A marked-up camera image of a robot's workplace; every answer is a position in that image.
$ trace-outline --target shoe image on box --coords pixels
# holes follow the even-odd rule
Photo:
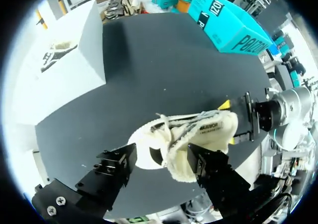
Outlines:
[[[191,115],[165,116],[136,130],[128,144],[136,143],[136,166],[142,169],[167,167],[180,182],[195,182],[187,161],[189,143],[211,151],[228,152],[228,144],[238,128],[237,115],[212,110]]]
[[[41,68],[41,72],[45,72],[49,69],[53,64],[55,64],[59,59],[65,56],[67,53],[72,51],[73,49],[77,48],[77,44],[70,46],[70,43],[63,43],[54,45],[47,53],[43,56],[43,67]]]

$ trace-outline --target yellow post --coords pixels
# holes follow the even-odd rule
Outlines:
[[[44,29],[47,29],[48,26],[46,25],[46,23],[44,22],[44,19],[42,18],[41,14],[40,14],[40,11],[38,9],[35,10],[35,13],[36,15],[38,16],[38,19],[39,19],[39,23],[42,24],[43,28]]]
[[[66,11],[66,8],[65,8],[65,5],[64,5],[63,1],[62,0],[58,0],[58,2],[59,2],[59,5],[60,5],[60,8],[61,8],[61,11],[62,11],[63,15],[66,15],[67,11]]]

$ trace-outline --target black circular table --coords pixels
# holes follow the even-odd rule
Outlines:
[[[269,79],[257,56],[219,53],[188,14],[142,14],[103,29],[106,85],[63,106],[36,126],[49,177],[74,185],[96,155],[127,143],[155,113],[183,115],[217,109],[247,91],[265,100]],[[230,146],[237,168],[265,137]],[[167,169],[135,167],[108,218],[132,218],[179,205],[202,193]]]

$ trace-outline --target white cardboard box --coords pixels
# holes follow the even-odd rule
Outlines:
[[[41,72],[52,41],[78,46]],[[37,125],[60,107],[106,84],[102,21],[95,0],[72,10],[39,36],[20,70],[14,91],[16,122]]]

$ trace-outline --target cable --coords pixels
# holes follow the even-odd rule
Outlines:
[[[290,211],[291,211],[291,207],[292,207],[292,195],[290,195],[289,193],[278,194],[276,197],[274,197],[272,200],[270,200],[269,203],[275,202],[282,197],[287,197],[287,199],[288,199],[287,216],[289,216]]]

